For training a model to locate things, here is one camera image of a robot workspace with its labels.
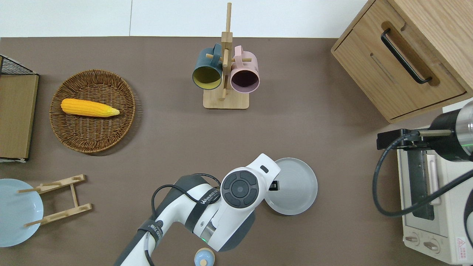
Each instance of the pink mug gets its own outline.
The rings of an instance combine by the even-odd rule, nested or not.
[[[260,86],[258,61],[252,52],[243,51],[241,45],[235,47],[235,63],[232,64],[230,85],[241,93],[250,93]],[[251,62],[243,62],[243,58],[251,58]]]

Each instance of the corn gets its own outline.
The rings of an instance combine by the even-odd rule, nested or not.
[[[62,100],[61,108],[72,115],[109,117],[120,114],[120,111],[105,104],[70,98]]]

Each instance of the oven door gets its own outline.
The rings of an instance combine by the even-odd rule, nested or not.
[[[405,209],[447,183],[440,156],[434,151],[398,150],[401,205]],[[442,195],[405,216],[406,226],[448,237],[447,205]]]

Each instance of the brown table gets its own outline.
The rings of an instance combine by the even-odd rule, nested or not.
[[[235,38],[258,57],[261,85],[244,111],[207,110],[191,80],[198,52],[219,38],[2,38],[0,52],[41,75],[27,163],[0,164],[0,178],[35,186],[77,174],[80,204],[94,209],[40,226],[26,242],[0,249],[0,265],[111,265],[150,216],[160,185],[206,172],[220,180],[261,152],[295,157],[314,170],[314,205],[282,216],[265,202],[234,250],[217,265],[445,265],[404,246],[402,221],[377,212],[373,170],[376,134],[429,124],[440,111],[388,125],[330,54],[335,39]],[[91,156],[54,136],[49,104],[60,84],[88,69],[128,81],[138,100],[131,131],[117,146]],[[399,208],[397,164],[391,155],[380,181],[382,203]],[[42,196],[45,215],[73,206],[62,189]],[[157,196],[160,202],[165,193]],[[173,225],[153,253],[156,265],[192,265],[205,243]]]

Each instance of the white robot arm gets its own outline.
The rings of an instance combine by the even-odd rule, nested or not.
[[[156,209],[156,216],[140,226],[114,265],[152,265],[151,251],[174,222],[184,224],[216,251],[233,249],[250,230],[253,211],[279,172],[279,166],[262,153],[248,166],[230,171],[220,191],[198,174],[181,177],[175,186],[197,202],[172,188]]]

